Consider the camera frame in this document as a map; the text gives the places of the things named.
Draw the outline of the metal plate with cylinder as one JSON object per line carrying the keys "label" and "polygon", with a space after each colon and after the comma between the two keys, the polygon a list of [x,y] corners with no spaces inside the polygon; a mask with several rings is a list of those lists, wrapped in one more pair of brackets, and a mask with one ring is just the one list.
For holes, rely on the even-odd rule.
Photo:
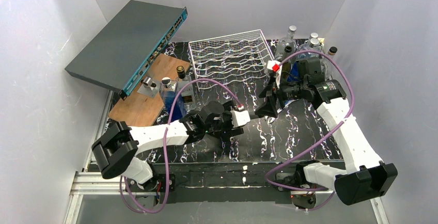
{"label": "metal plate with cylinder", "polygon": [[137,93],[149,98],[155,98],[155,96],[159,93],[160,86],[160,81],[153,79],[150,76],[146,76],[144,79],[140,80],[140,87],[137,90]]}

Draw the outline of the dark wine bottle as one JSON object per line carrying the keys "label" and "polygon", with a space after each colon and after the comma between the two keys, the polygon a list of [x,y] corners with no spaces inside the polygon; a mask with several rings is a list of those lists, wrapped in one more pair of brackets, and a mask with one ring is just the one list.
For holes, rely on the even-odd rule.
{"label": "dark wine bottle", "polygon": [[[287,45],[284,48],[284,52],[283,52],[281,59],[284,60],[287,57],[289,57],[291,54],[292,54],[292,47]],[[287,61],[282,65],[282,68],[281,68],[281,74],[280,74],[280,84],[281,85],[283,85],[285,82],[287,82],[287,80],[290,76],[290,71],[291,71],[291,64],[290,64],[290,61]]]}

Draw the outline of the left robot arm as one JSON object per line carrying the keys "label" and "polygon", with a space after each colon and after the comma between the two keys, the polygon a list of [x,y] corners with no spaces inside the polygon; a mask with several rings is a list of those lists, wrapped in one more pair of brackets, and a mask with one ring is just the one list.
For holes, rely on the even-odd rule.
{"label": "left robot arm", "polygon": [[224,104],[211,101],[170,124],[128,126],[124,121],[116,122],[91,149],[103,179],[123,176],[141,189],[152,191],[164,185],[164,175],[157,174],[151,163],[139,159],[137,154],[165,145],[195,143],[205,136],[237,136],[243,133],[242,127],[250,120],[249,112],[235,106],[233,101]]}

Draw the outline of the grey network switch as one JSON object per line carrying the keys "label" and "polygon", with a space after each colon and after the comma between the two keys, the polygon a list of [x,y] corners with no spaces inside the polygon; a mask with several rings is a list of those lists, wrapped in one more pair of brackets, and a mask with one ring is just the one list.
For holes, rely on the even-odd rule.
{"label": "grey network switch", "polygon": [[65,67],[125,100],[187,18],[187,8],[130,0]]}

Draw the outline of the amber labelled bottle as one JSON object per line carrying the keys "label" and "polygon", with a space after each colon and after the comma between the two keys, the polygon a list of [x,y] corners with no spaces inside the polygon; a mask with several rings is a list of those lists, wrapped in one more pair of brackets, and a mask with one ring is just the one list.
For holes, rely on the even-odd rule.
{"label": "amber labelled bottle", "polygon": [[176,81],[178,82],[178,90],[185,87],[185,89],[181,93],[181,97],[183,100],[183,104],[187,113],[194,110],[196,108],[195,103],[195,95],[193,85],[190,84],[192,81],[191,77],[186,73],[186,70],[183,66],[177,66],[176,72],[178,77]]}

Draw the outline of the clear bottle green label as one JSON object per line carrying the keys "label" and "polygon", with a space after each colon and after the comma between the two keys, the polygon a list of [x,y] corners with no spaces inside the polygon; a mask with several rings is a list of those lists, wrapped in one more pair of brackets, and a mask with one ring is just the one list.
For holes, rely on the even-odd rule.
{"label": "clear bottle green label", "polygon": [[297,45],[293,39],[296,30],[297,27],[295,25],[289,26],[286,36],[279,39],[274,55],[275,60],[283,61],[296,51]]}

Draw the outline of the aluminium frame rail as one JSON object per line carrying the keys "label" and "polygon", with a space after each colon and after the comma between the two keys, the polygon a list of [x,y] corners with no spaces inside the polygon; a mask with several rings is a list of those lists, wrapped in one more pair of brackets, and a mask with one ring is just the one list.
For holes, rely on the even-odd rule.
{"label": "aluminium frame rail", "polygon": [[344,169],[329,127],[304,100],[277,118],[250,121],[229,140],[205,138],[170,146],[171,192],[141,190],[97,170],[80,172],[65,223],[375,223],[375,199],[345,205],[330,189],[283,190],[272,185],[310,160]]}

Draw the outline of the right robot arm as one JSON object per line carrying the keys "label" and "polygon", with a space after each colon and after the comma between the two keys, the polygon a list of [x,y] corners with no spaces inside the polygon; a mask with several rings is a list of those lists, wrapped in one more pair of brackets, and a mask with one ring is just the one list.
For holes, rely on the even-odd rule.
{"label": "right robot arm", "polygon": [[311,103],[329,127],[328,136],[335,139],[345,168],[338,169],[318,160],[300,162],[295,173],[272,182],[283,190],[333,190],[342,203],[352,205],[384,196],[398,175],[396,166],[385,163],[374,151],[352,115],[353,99],[348,99],[339,81],[326,80],[318,58],[297,62],[299,79],[281,79],[279,61],[269,61],[266,72],[270,80],[260,93],[265,102],[256,116],[277,117],[277,105],[287,100],[304,99]]}

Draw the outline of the wooden board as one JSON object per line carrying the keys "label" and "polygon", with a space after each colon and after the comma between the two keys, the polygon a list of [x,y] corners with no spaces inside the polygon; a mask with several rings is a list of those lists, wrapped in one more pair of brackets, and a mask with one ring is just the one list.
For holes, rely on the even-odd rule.
{"label": "wooden board", "polygon": [[190,63],[168,55],[159,55],[143,76],[143,78],[151,77],[155,81],[157,86],[154,90],[139,83],[130,96],[115,104],[108,117],[115,121],[124,121],[128,126],[153,125],[164,107],[158,93],[161,79],[166,76],[175,79],[178,66],[188,69]]}

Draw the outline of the clear bottle blue label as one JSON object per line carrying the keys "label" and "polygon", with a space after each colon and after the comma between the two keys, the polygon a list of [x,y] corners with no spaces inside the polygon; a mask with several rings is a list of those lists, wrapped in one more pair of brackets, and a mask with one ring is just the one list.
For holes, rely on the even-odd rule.
{"label": "clear bottle blue label", "polygon": [[[336,53],[337,53],[337,47],[331,46],[326,55],[328,57],[333,58]],[[325,79],[326,80],[330,79],[333,72],[333,65],[331,64],[331,62],[325,57],[323,57],[321,61],[321,66],[322,66],[322,71],[324,72]]]}

